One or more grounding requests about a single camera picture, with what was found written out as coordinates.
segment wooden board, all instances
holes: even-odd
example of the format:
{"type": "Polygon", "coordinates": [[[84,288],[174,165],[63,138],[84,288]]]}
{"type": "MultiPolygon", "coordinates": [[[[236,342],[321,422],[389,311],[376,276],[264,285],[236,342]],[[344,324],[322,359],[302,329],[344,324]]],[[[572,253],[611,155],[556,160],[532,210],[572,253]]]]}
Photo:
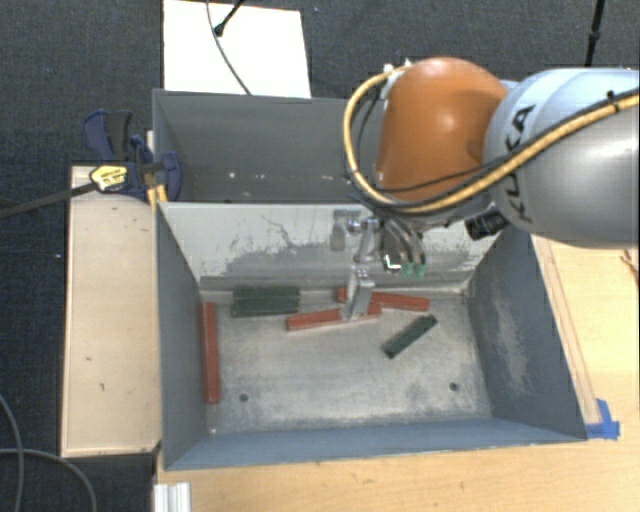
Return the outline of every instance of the wooden board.
{"type": "MultiPolygon", "coordinates": [[[[73,185],[92,167],[74,167],[73,185]]],[[[97,192],[69,210],[60,450],[152,451],[160,440],[151,208],[97,192]]]]}

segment red block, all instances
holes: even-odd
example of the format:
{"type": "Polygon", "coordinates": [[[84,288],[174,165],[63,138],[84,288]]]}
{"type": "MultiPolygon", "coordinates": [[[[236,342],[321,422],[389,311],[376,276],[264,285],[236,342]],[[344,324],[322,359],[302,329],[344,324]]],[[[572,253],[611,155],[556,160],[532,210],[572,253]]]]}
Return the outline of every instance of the red block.
{"type": "MultiPolygon", "coordinates": [[[[366,320],[375,318],[382,314],[382,308],[378,304],[369,304],[366,315],[358,317],[358,320],[366,320]]],[[[325,325],[335,325],[345,323],[340,316],[340,309],[326,309],[323,311],[314,311],[312,313],[300,313],[287,318],[286,325],[288,331],[299,331],[302,329],[312,329],[314,327],[323,327],[325,325]]]]}
{"type": "MultiPolygon", "coordinates": [[[[338,288],[337,301],[347,301],[347,288],[345,286],[338,288]]],[[[383,308],[403,309],[405,311],[429,310],[429,299],[397,293],[373,292],[371,294],[371,303],[378,304],[383,308]]]]}
{"type": "Polygon", "coordinates": [[[203,397],[208,404],[217,404],[221,398],[217,331],[215,305],[205,302],[200,305],[200,346],[203,397]]]}

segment yellow cable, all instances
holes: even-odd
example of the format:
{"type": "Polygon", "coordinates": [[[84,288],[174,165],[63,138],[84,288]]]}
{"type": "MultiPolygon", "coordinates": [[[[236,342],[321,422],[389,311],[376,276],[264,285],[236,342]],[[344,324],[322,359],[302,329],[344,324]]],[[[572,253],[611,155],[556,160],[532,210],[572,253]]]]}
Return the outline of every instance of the yellow cable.
{"type": "Polygon", "coordinates": [[[555,130],[545,134],[540,139],[536,140],[531,146],[527,147],[525,150],[519,152],[514,155],[512,158],[501,164],[500,166],[493,169],[489,174],[480,178],[478,181],[468,185],[467,187],[461,189],[460,191],[451,194],[448,197],[440,199],[438,201],[434,201],[427,205],[423,206],[404,206],[403,201],[400,201],[396,198],[387,196],[380,191],[373,188],[367,179],[362,175],[360,169],[358,168],[358,162],[356,161],[355,154],[353,151],[353,141],[351,138],[351,120],[353,117],[353,112],[360,101],[360,99],[366,94],[366,92],[376,84],[387,80],[393,73],[397,71],[403,71],[407,68],[407,66],[403,66],[400,68],[396,68],[393,71],[388,71],[385,73],[381,73],[374,77],[371,77],[369,80],[364,82],[356,91],[353,96],[347,102],[345,107],[344,117],[343,117],[343,138],[344,138],[344,151],[347,158],[347,165],[349,166],[349,170],[351,172],[351,177],[353,180],[364,190],[365,194],[369,195],[379,203],[394,206],[398,209],[401,209],[402,212],[416,214],[416,213],[429,213],[435,210],[439,210],[442,208],[447,208],[450,206],[454,206],[461,201],[469,199],[470,197],[478,194],[489,188],[491,185],[494,185],[496,182],[500,181],[502,178],[508,176],[509,174],[515,172],[516,169],[527,163],[529,160],[534,158],[536,155],[547,149],[549,146],[555,144],[559,140],[575,133],[576,131],[584,128],[585,126],[589,126],[590,124],[596,123],[605,117],[609,117],[618,113],[619,111],[626,110],[628,108],[634,107],[638,105],[639,96],[635,94],[633,96],[629,96],[627,98],[616,101],[615,103],[611,103],[608,105],[604,105],[597,110],[592,112],[587,112],[580,117],[571,119],[566,123],[562,124],[555,130]]]}

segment dark green block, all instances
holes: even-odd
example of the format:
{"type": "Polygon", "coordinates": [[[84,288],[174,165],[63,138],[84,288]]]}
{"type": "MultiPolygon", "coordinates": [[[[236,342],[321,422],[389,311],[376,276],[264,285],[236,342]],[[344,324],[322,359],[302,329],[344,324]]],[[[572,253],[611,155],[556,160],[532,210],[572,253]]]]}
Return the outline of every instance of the dark green block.
{"type": "Polygon", "coordinates": [[[389,359],[393,359],[437,323],[438,321],[433,315],[416,319],[404,331],[382,345],[382,351],[387,354],[389,359]]]}
{"type": "Polygon", "coordinates": [[[245,299],[231,305],[232,317],[290,315],[300,309],[297,298],[245,299]]]}
{"type": "Polygon", "coordinates": [[[233,290],[233,302],[257,299],[300,299],[295,286],[243,286],[233,290]]]}

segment gray carpet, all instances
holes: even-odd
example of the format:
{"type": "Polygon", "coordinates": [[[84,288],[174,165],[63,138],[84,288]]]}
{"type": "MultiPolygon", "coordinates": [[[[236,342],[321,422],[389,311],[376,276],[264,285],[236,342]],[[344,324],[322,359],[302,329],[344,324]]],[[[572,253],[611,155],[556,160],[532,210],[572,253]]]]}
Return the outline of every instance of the gray carpet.
{"type": "MultiPolygon", "coordinates": [[[[314,96],[346,97],[385,62],[469,58],[522,79],[584,62],[595,1],[264,0],[300,9],[314,96]]],[[[0,197],[26,201],[67,186],[73,160],[91,158],[80,125],[98,108],[151,126],[162,83],[160,0],[0,1],[0,197]]],[[[610,0],[594,64],[638,67],[640,2],[610,0]]],[[[0,393],[25,446],[55,452],[65,293],[65,205],[0,221],[0,393]]],[[[13,443],[0,419],[0,447],[13,443]]],[[[83,461],[100,510],[149,510],[148,456],[83,461]]],[[[0,511],[12,510],[15,458],[0,460],[0,511]]],[[[23,510],[88,510],[73,477],[29,461],[23,510]]]]}

